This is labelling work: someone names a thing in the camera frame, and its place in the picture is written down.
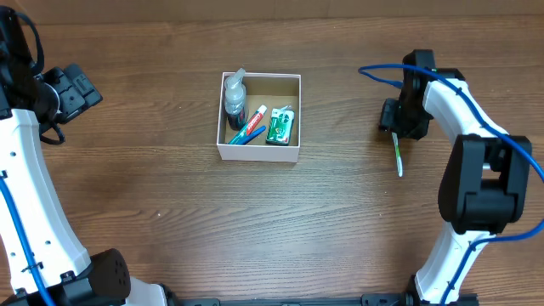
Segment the green white toothbrush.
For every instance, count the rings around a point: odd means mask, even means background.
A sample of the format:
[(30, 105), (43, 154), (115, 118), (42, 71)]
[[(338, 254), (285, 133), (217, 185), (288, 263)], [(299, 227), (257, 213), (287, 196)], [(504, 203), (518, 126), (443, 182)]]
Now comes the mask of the green white toothbrush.
[(404, 169), (403, 169), (402, 157), (401, 157), (401, 154), (400, 154), (399, 138), (398, 138), (397, 133), (391, 133), (391, 135), (392, 135), (392, 140), (393, 140), (393, 143), (394, 143), (394, 154), (395, 154), (395, 160), (396, 160), (396, 165), (397, 165), (397, 174), (401, 178), (401, 177), (403, 177)]

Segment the green Dettol soap packet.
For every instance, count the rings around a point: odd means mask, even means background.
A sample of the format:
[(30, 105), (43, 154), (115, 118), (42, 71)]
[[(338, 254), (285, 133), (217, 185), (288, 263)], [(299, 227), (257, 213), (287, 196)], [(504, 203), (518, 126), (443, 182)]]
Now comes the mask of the green Dettol soap packet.
[(290, 105), (274, 108), (270, 115), (269, 131), (266, 143), (269, 145), (288, 146), (291, 140), (295, 111)]

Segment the blue disposable razor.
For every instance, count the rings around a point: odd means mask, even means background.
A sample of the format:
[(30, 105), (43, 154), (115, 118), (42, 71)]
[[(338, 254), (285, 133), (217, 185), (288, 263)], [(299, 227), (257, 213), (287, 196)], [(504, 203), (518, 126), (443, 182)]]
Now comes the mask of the blue disposable razor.
[(249, 142), (251, 142), (253, 139), (255, 139), (257, 136), (259, 136), (261, 133), (263, 133), (266, 130), (265, 126), (259, 127), (257, 130), (253, 131), (243, 139), (240, 139), (237, 144), (238, 145), (247, 145)]

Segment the green Colgate toothpaste tube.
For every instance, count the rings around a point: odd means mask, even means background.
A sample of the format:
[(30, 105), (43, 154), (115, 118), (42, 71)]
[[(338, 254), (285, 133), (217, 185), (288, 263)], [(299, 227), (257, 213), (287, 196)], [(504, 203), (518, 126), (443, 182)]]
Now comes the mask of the green Colgate toothpaste tube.
[(229, 145), (237, 145), (248, 136), (258, 123), (263, 119), (268, 107), (266, 105), (260, 105), (248, 122), (242, 127), (242, 129), (235, 135), (235, 137), (229, 142)]

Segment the clear spray bottle dark liquid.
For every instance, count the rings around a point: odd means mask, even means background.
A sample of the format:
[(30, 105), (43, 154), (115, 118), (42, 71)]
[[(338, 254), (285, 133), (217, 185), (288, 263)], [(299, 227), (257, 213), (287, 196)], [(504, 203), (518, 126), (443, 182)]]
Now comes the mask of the clear spray bottle dark liquid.
[(224, 109), (229, 125), (234, 130), (241, 130), (247, 121), (247, 90), (243, 83), (246, 71), (240, 68), (234, 75), (228, 76), (224, 82)]

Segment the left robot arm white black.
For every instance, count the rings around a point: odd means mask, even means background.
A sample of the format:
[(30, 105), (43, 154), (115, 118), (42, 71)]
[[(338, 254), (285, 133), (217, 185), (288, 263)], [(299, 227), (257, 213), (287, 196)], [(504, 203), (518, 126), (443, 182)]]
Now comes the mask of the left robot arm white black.
[(5, 304), (178, 305), (168, 287), (132, 277), (115, 248), (89, 255), (71, 228), (42, 146), (63, 144), (60, 125), (103, 98), (79, 65), (45, 71), (23, 23), (1, 8), (1, 238), (14, 290)]

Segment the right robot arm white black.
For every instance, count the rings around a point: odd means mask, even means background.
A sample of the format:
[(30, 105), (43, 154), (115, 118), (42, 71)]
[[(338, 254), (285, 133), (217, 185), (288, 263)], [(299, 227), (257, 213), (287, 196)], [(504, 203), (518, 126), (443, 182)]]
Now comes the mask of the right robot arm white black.
[(435, 120), (452, 145), (439, 186), (444, 220), (425, 264), (398, 294), (367, 294), (375, 305), (476, 305), (460, 287), (478, 255), (524, 210), (530, 167), (535, 160), (525, 136), (511, 136), (474, 100), (462, 73), (439, 68), (430, 49), (415, 49), (399, 68), (403, 79), (396, 99), (386, 99), (378, 127), (395, 141), (419, 140)]

